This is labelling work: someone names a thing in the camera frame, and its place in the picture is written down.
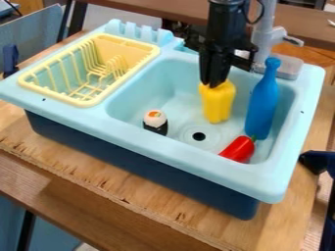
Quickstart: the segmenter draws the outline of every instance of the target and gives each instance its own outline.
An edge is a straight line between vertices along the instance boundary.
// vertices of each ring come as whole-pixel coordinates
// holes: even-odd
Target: sink drain
[[[179,130],[178,139],[204,150],[220,149],[221,133],[214,125],[185,125]]]
[[[202,132],[196,132],[193,134],[193,138],[197,141],[203,141],[206,138],[206,136]]]

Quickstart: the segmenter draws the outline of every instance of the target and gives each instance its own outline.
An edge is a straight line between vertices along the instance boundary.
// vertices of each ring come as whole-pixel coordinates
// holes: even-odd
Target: blue bottle
[[[248,136],[254,136],[257,140],[267,138],[279,96],[275,75],[280,60],[270,57],[266,59],[265,65],[264,76],[250,97],[244,128]]]

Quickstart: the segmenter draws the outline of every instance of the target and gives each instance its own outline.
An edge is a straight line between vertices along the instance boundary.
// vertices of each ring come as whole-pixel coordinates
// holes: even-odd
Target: yellow dish rack
[[[78,107],[101,102],[160,54],[145,42],[94,34],[20,75],[20,86]]]

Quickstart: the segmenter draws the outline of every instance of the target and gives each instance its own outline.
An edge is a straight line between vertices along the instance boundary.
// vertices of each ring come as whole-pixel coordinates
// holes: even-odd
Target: red toy
[[[238,136],[218,155],[236,162],[247,163],[255,152],[255,141],[254,137]]]

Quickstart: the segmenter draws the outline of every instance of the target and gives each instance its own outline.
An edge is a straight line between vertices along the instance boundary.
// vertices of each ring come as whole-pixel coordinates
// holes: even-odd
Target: faucet
[[[273,45],[281,42],[290,42],[297,46],[304,46],[304,41],[289,36],[283,26],[273,27],[276,0],[263,0],[263,17],[254,25],[252,33],[252,43],[259,47],[259,51],[254,57],[254,71],[264,72],[264,62],[271,54]],[[296,79],[299,75],[303,61],[294,57],[277,54],[275,57],[282,61],[282,66],[278,69],[277,76],[286,79]]]

